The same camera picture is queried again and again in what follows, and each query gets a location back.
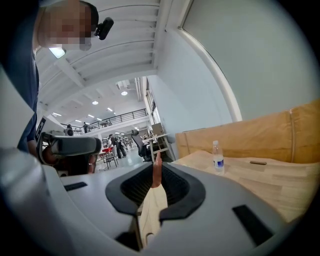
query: water bottle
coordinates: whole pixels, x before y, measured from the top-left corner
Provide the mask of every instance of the water bottle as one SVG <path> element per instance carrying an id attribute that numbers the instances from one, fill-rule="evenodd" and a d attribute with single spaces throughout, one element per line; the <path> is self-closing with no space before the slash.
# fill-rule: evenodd
<path id="1" fill-rule="evenodd" d="M 224 155 L 222 152 L 222 148 L 219 146 L 219 142 L 215 140 L 213 142 L 213 164 L 215 170 L 219 174 L 224 174 L 225 173 L 225 164 L 224 164 Z"/>

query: white wall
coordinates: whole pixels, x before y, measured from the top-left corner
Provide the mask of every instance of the white wall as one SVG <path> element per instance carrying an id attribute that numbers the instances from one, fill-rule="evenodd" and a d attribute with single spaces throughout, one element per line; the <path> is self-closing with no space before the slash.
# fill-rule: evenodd
<path id="1" fill-rule="evenodd" d="M 232 122 L 207 66 L 176 31 L 167 31 L 157 75 L 148 79 L 169 142 L 175 142 L 175 133 Z M 178 158 L 175 143 L 172 149 Z"/>
<path id="2" fill-rule="evenodd" d="M 275 2 L 194 0 L 183 26 L 221 68 L 244 120 L 320 97 L 314 55 Z"/>

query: gray machine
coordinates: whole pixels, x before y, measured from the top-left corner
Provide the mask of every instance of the gray machine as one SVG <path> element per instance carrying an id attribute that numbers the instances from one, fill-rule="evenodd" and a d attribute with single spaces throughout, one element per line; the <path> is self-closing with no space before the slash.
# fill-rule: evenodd
<path id="1" fill-rule="evenodd" d="M 164 163 L 168 208 L 141 249 L 136 212 L 152 185 L 152 163 L 60 178 L 17 149 L 0 155 L 7 207 L 52 255 L 267 255 L 294 226 L 232 180 Z"/>

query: floor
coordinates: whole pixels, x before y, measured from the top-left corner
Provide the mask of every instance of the floor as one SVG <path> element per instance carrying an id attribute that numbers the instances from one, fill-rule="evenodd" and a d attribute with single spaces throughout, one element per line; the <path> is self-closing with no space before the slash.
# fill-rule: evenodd
<path id="1" fill-rule="evenodd" d="M 167 156 L 167 154 L 164 152 L 161 154 L 161 158 L 163 162 L 168 162 L 171 163 L 172 160 Z M 126 157 L 121 158 L 117 160 L 117 167 L 128 167 L 128 166 L 133 166 L 136 164 L 143 163 L 144 159 L 138 155 L 138 149 L 133 148 L 127 151 Z M 111 167 L 109 165 L 109 170 L 114 170 L 116 169 L 116 165 L 114 161 L 111 161 Z M 99 161 L 96 163 L 96 172 L 103 172 L 103 171 L 108 171 L 107 164 L 103 162 L 103 160 Z"/>

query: wooden table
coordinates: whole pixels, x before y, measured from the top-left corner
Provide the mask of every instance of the wooden table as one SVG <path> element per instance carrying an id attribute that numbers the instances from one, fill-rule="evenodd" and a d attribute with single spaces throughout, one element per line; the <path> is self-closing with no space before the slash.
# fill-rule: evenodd
<path id="1" fill-rule="evenodd" d="M 250 161 L 266 162 L 266 165 Z M 197 151 L 173 162 L 218 175 L 213 155 Z M 224 158 L 224 177 L 231 179 L 274 207 L 286 222 L 303 215 L 312 201 L 320 181 L 320 163 L 297 164 L 266 158 Z M 168 207 L 162 185 L 151 188 L 143 201 L 139 227 L 142 244 L 147 235 L 160 230 L 159 213 Z"/>
<path id="2" fill-rule="evenodd" d="M 150 150 L 151 150 L 151 157 L 152 157 L 152 162 L 155 162 L 155 154 L 159 153 L 159 152 L 164 152 L 164 151 L 169 151 L 171 156 L 173 157 L 173 160 L 176 160 L 175 159 L 175 155 L 168 143 L 168 140 L 167 140 L 167 135 L 169 135 L 169 133 L 166 133 L 166 134 L 162 134 L 162 135 L 157 135 L 157 136 L 154 136 L 152 138 L 147 138 L 147 139 L 143 139 L 142 142 L 143 143 L 146 143 L 146 142 L 150 142 Z M 153 144 L 153 140 L 154 139 L 158 139 L 158 138 L 163 138 L 164 141 L 165 141 L 165 144 L 166 144 L 166 147 L 165 148 L 161 148 L 159 150 L 156 150 L 154 151 L 154 144 Z"/>

